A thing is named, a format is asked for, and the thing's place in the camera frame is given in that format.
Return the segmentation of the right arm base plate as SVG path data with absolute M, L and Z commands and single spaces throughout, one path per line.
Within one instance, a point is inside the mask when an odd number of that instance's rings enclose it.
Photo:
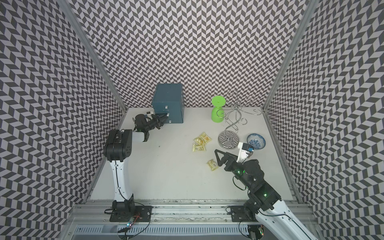
M 255 222 L 256 218 L 253 212 L 248 207 L 244 206 L 229 206 L 229 214 L 232 222 Z

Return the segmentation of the green plastic goblet cup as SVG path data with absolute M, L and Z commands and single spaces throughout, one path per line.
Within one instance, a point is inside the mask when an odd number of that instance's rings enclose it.
M 222 96 L 214 96 L 211 103 L 214 106 L 211 113 L 211 119 L 215 123 L 221 123 L 225 118 L 223 106 L 226 104 L 226 99 Z

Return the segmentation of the aluminium front rail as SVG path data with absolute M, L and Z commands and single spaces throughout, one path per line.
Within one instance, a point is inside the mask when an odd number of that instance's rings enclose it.
M 239 214 L 230 212 L 232 206 L 242 207 L 243 200 L 140 200 L 141 208 L 151 206 L 151 214 L 141 214 L 150 222 L 134 224 L 132 230 L 140 237 L 145 235 L 176 236 L 177 234 L 244 234 L 238 226 L 248 222 Z M 116 236 L 125 222 L 110 222 L 106 209 L 112 207 L 111 200 L 89 200 L 73 207 L 70 217 L 59 234 L 60 240 L 73 240 L 80 235 Z

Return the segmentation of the yellow cookie packet middle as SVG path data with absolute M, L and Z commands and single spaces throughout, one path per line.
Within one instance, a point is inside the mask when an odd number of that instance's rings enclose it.
M 204 139 L 201 138 L 201 137 L 197 137 L 197 138 L 195 138 L 195 139 L 194 139 L 194 142 L 195 142 L 198 146 L 203 146 L 203 145 L 205 145 L 205 141 L 204 141 Z

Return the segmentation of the yellow cookie packet top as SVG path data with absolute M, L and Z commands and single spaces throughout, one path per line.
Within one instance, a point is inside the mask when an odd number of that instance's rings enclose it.
M 204 144 L 207 144 L 212 141 L 212 139 L 205 132 L 200 134 L 199 138 L 203 141 Z

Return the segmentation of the dark teal drawer box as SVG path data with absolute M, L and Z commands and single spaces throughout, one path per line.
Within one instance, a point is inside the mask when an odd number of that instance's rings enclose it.
M 168 115 L 168 123 L 184 122 L 184 92 L 181 83 L 157 84 L 152 107 L 155 114 Z

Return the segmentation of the blue floral ceramic bowl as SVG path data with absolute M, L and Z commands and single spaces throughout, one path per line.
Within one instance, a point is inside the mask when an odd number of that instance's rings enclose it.
M 247 143 L 251 145 L 254 150 L 261 150 L 266 146 L 265 138 L 259 134 L 248 135 Z

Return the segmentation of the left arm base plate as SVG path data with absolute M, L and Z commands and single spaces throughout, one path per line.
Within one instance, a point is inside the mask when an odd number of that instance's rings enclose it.
M 127 223 L 148 223 L 152 215 L 153 207 L 149 205 L 135 206 L 134 210 L 129 210 L 128 207 L 115 208 L 110 215 L 110 222 Z

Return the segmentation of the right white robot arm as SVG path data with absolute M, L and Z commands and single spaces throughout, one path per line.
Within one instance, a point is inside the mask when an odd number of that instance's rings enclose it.
M 279 240 L 316 240 L 317 237 L 294 215 L 280 194 L 264 179 L 258 160 L 237 161 L 237 156 L 215 150 L 218 165 L 225 166 L 248 191 L 244 203 L 251 221 L 267 227 Z

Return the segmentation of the pale yellow cookie packet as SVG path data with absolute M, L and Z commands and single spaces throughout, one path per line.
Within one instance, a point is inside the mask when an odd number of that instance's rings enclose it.
M 207 162 L 207 165 L 208 165 L 208 167 L 210 168 L 211 171 L 215 171 L 216 169 L 219 168 L 217 162 L 214 161 L 213 159 L 209 160 L 209 161 Z

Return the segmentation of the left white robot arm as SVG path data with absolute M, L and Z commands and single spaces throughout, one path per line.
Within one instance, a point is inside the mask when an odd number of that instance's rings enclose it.
M 133 142 L 147 142 L 149 131 L 160 129 L 168 120 L 168 114 L 152 114 L 150 117 L 139 114 L 134 121 L 134 129 L 109 132 L 104 146 L 104 156 L 113 171 L 115 198 L 112 203 L 112 216 L 132 217 L 136 211 L 133 190 L 125 174 L 125 166 L 133 150 Z

